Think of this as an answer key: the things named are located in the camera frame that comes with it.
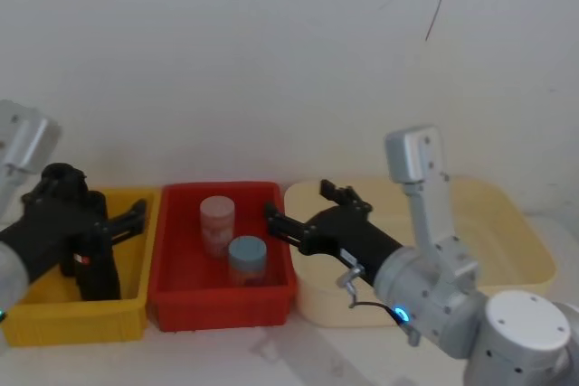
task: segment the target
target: cream plastic bin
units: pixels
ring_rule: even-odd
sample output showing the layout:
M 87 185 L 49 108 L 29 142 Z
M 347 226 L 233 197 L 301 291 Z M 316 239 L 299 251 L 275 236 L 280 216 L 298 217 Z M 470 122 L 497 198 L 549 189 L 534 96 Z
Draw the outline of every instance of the cream plastic bin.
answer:
M 404 245 L 413 245 L 408 202 L 400 185 L 386 177 L 331 180 L 351 185 L 374 206 L 370 221 Z M 319 181 L 292 185 L 285 194 L 289 217 L 307 221 L 333 205 L 319 194 Z M 555 279 L 555 263 L 509 198 L 497 187 L 469 178 L 451 182 L 452 209 L 458 234 L 481 266 L 480 290 L 492 295 L 519 288 L 543 295 Z M 291 248 L 298 277 L 297 306 L 309 321 L 327 327 L 393 325 L 382 309 L 358 306 L 349 309 L 349 296 L 336 286 L 346 271 L 337 260 L 317 255 L 305 257 Z M 359 300 L 375 301 L 372 288 L 358 279 Z

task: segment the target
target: wire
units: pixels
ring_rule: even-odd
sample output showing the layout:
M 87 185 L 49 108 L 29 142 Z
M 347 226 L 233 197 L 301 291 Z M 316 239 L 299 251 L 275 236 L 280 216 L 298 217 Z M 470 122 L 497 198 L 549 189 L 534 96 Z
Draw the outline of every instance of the wire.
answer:
M 392 309 L 390 309 L 388 306 L 383 305 L 381 303 L 377 303 L 377 302 L 354 302 L 350 305 L 350 309 L 355 308 L 356 306 L 375 306 L 375 307 L 381 307 L 383 308 L 384 311 L 386 311 L 388 313 L 389 316 L 392 317 L 392 319 L 396 322 L 396 325 L 403 325 L 404 321 L 403 319 L 395 313 L 395 311 L 393 311 Z

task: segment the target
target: blue lid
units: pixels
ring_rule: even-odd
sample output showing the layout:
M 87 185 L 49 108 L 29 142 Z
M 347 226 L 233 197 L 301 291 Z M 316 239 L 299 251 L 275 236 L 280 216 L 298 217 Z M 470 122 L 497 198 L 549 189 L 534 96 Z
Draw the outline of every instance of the blue lid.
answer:
M 267 247 L 262 239 L 242 235 L 229 245 L 229 264 L 239 271 L 261 271 L 265 268 L 267 253 Z

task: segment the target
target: red plastic bin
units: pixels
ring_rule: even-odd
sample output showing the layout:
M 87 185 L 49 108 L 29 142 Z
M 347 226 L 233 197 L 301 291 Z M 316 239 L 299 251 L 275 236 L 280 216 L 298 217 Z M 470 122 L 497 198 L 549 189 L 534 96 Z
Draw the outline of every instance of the red plastic bin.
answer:
M 255 235 L 268 247 L 262 287 L 234 287 L 227 258 L 204 252 L 199 205 L 209 196 L 235 202 L 235 237 Z M 149 284 L 149 302 L 159 329 L 184 330 L 282 325 L 296 292 L 289 246 L 267 233 L 263 207 L 283 210 L 278 185 L 261 182 L 192 183 L 165 187 Z

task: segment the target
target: blue led light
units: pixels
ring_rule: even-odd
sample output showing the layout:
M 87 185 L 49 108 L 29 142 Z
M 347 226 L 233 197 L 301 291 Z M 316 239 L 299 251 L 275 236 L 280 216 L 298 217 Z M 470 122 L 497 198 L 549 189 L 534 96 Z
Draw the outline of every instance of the blue led light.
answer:
M 406 311 L 404 310 L 403 307 L 400 306 L 395 306 L 394 307 L 394 312 L 402 319 L 402 321 L 404 321 L 405 323 L 408 323 L 410 321 L 410 317 L 408 316 L 408 314 L 406 314 Z

